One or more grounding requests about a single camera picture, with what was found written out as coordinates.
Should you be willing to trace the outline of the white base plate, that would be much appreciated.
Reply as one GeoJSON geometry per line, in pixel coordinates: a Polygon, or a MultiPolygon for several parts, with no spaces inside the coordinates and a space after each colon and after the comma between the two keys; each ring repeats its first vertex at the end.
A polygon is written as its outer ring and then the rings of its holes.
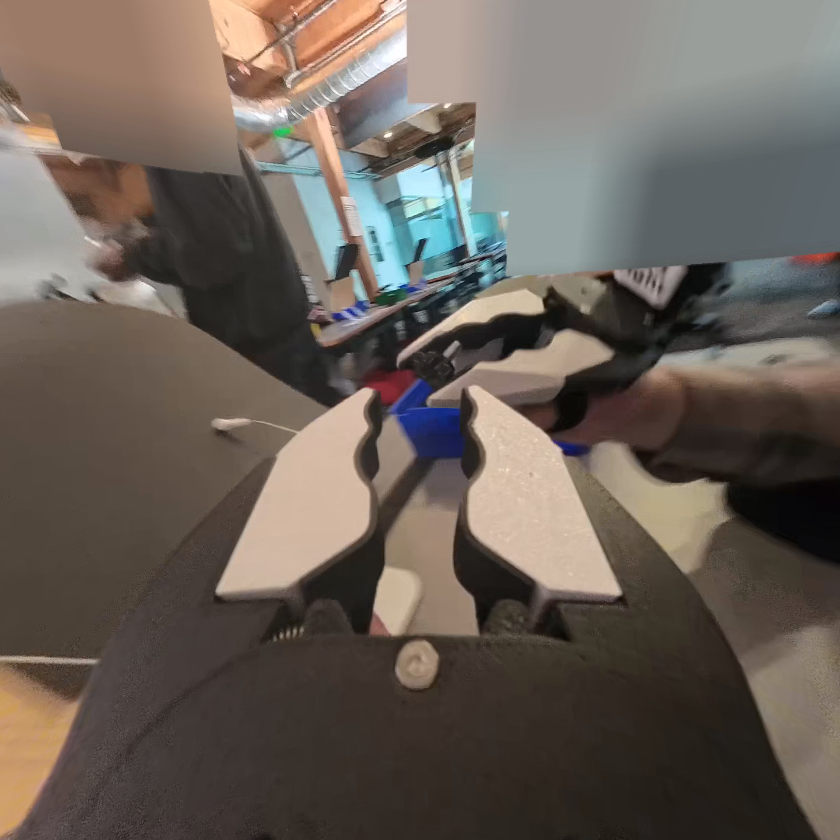
{"type": "Polygon", "coordinates": [[[376,588],[370,635],[403,636],[423,596],[416,573],[386,566],[376,588]]]}

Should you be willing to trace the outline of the person's right forearm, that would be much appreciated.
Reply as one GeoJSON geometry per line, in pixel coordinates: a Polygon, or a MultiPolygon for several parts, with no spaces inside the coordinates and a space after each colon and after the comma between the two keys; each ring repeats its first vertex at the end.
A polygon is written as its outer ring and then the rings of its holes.
{"type": "Polygon", "coordinates": [[[754,487],[839,477],[837,360],[671,368],[682,413],[668,442],[635,449],[653,476],[754,487]]]}

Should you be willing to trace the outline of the small black spring part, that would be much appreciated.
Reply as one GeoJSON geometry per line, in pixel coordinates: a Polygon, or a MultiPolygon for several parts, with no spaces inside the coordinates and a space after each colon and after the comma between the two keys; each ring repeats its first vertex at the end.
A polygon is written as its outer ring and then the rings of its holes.
{"type": "Polygon", "coordinates": [[[433,391],[443,388],[456,377],[455,367],[445,353],[417,352],[411,362],[415,377],[425,382],[433,391]]]}

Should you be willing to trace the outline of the blue plastic bin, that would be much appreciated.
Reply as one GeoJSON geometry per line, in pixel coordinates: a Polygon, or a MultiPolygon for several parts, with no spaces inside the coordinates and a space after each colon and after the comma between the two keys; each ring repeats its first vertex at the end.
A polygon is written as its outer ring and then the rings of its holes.
{"type": "Polygon", "coordinates": [[[415,380],[391,407],[391,415],[421,459],[460,459],[465,449],[458,406],[430,406],[432,388],[415,380]]]}

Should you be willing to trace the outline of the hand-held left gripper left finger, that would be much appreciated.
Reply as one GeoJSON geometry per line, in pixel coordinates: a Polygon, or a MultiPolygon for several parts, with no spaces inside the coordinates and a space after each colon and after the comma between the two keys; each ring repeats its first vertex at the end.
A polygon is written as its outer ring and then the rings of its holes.
{"type": "Polygon", "coordinates": [[[357,634],[370,632],[385,567],[382,426],[380,394],[365,388],[279,451],[218,580],[220,602],[280,602],[299,619],[334,601],[357,634]]]}

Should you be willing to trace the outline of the silver ventilation duct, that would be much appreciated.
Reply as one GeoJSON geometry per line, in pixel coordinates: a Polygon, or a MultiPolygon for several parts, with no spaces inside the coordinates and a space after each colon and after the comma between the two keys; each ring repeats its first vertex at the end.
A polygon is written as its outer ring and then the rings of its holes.
{"type": "Polygon", "coordinates": [[[317,84],[290,98],[253,99],[231,95],[237,130],[272,134],[293,129],[315,111],[346,98],[407,56],[406,27],[396,31],[374,47],[346,62],[317,84]]]}

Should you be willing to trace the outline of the red storage box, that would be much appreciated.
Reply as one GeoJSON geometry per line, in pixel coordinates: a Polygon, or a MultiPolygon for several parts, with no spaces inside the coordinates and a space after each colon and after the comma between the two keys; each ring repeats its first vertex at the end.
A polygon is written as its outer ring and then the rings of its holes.
{"type": "Polygon", "coordinates": [[[381,404],[389,408],[411,389],[416,381],[415,374],[409,370],[388,371],[376,367],[362,377],[362,385],[380,394],[381,404]]]}

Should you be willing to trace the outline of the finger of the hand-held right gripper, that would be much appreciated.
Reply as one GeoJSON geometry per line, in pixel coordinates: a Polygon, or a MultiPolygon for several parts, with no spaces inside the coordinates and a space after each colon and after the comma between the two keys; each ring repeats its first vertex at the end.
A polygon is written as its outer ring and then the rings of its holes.
{"type": "Polygon", "coordinates": [[[504,359],[475,362],[435,389],[427,405],[455,408],[462,392],[473,385],[512,407],[547,403],[573,374],[608,362],[614,355],[614,349],[599,338],[564,329],[536,349],[514,350],[504,359]]]}
{"type": "Polygon", "coordinates": [[[442,354],[453,343],[461,350],[477,351],[507,337],[538,333],[544,316],[543,300],[528,289],[475,297],[405,347],[397,367],[412,366],[420,353],[442,354]]]}

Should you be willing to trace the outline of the long wooden desk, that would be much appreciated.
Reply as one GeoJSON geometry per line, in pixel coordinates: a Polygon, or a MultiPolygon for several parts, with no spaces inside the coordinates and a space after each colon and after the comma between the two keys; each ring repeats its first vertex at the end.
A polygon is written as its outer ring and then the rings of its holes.
{"type": "Polygon", "coordinates": [[[344,345],[361,335],[372,331],[397,316],[411,306],[422,302],[445,291],[451,291],[466,281],[466,276],[450,276],[437,280],[431,285],[409,293],[403,300],[387,307],[373,307],[360,318],[352,318],[349,321],[338,321],[330,324],[321,330],[317,336],[318,342],[325,350],[332,350],[344,345]]]}

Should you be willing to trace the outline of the person's right hand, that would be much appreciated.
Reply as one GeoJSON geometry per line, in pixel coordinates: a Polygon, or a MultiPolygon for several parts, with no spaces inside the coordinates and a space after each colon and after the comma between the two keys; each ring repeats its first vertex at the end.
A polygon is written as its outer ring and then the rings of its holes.
{"type": "Polygon", "coordinates": [[[686,411],[686,388],[676,371],[656,367],[623,392],[590,399],[582,420],[560,429],[551,403],[519,408],[532,424],[569,445],[617,443],[644,452],[664,447],[676,434],[686,411]]]}

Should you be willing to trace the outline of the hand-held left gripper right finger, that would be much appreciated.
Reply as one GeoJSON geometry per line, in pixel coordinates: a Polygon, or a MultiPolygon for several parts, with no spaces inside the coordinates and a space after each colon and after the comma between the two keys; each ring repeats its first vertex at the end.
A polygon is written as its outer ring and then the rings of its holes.
{"type": "Polygon", "coordinates": [[[484,630],[511,602],[529,631],[560,604],[614,606],[623,589],[560,447],[477,385],[461,396],[467,479],[455,528],[455,576],[484,630]]]}

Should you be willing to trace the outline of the grey-topped wooden board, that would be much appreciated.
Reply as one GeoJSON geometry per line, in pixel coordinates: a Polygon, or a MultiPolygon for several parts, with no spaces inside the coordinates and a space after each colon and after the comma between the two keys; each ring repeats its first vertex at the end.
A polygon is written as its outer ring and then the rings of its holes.
{"type": "Polygon", "coordinates": [[[2,655],[75,700],[159,567],[326,408],[185,321],[2,308],[2,655]]]}

